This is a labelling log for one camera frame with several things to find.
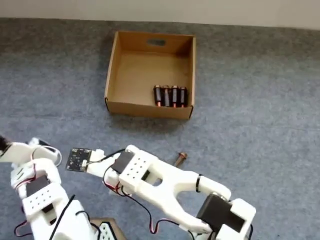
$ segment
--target floor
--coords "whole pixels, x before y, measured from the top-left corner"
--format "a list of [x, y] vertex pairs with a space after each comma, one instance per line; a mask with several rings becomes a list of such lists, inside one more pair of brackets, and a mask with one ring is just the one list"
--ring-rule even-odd
[[[195, 109], [189, 121], [111, 116], [105, 79], [117, 30], [195, 34]], [[189, 239], [101, 179], [65, 171], [70, 148], [110, 153], [129, 144], [228, 186], [256, 207], [253, 240], [320, 239], [320, 32], [184, 23], [0, 19], [0, 132], [14, 141], [41, 137], [59, 148], [62, 185], [91, 217], [114, 217], [129, 240]], [[0, 168], [0, 239], [24, 220]], [[196, 214], [205, 196], [179, 200]], [[163, 214], [146, 204], [155, 219]]]

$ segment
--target circuit board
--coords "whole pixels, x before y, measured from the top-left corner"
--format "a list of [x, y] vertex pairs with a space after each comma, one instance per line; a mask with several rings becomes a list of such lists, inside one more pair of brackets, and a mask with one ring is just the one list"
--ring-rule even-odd
[[91, 156], [91, 149], [72, 148], [66, 162], [65, 169], [69, 171], [83, 172], [87, 171], [88, 162]]

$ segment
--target wall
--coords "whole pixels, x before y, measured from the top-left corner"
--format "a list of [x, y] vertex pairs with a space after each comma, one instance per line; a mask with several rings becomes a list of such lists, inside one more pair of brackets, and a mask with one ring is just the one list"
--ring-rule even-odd
[[320, 30], [320, 0], [0, 0], [0, 17], [161, 21]]

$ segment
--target bolt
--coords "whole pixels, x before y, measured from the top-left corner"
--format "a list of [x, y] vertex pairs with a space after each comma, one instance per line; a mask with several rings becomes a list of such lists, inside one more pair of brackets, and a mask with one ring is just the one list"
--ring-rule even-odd
[[186, 154], [185, 152], [180, 152], [179, 157], [175, 161], [174, 166], [176, 168], [180, 167], [180, 165], [184, 163], [184, 161], [187, 159], [187, 157], [188, 157], [188, 154]]

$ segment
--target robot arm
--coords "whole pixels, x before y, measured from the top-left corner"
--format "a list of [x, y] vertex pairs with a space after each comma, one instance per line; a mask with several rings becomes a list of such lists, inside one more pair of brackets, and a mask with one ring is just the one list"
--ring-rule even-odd
[[[176, 168], [133, 145], [108, 158], [100, 149], [83, 149], [89, 153], [85, 159], [77, 156], [79, 149], [73, 151], [69, 162], [79, 161], [80, 172], [101, 177], [109, 186], [122, 187], [126, 194], [138, 195], [160, 208], [182, 229], [202, 234], [202, 238], [214, 231], [217, 240], [243, 240], [256, 214], [256, 209], [242, 199], [229, 201], [231, 191], [224, 185]], [[70, 164], [67, 169], [75, 170]], [[155, 186], [157, 179], [162, 182]], [[178, 203], [176, 197], [182, 191], [203, 192], [208, 196], [196, 217]]]
[[[12, 163], [11, 186], [22, 200], [34, 239], [97, 240], [98, 231], [93, 231], [85, 214], [78, 214], [84, 211], [81, 203], [74, 196], [69, 199], [61, 186], [55, 166], [58, 157], [57, 150], [36, 138], [26, 144], [0, 136], [0, 162]], [[101, 240], [116, 239], [106, 223], [100, 230]]]

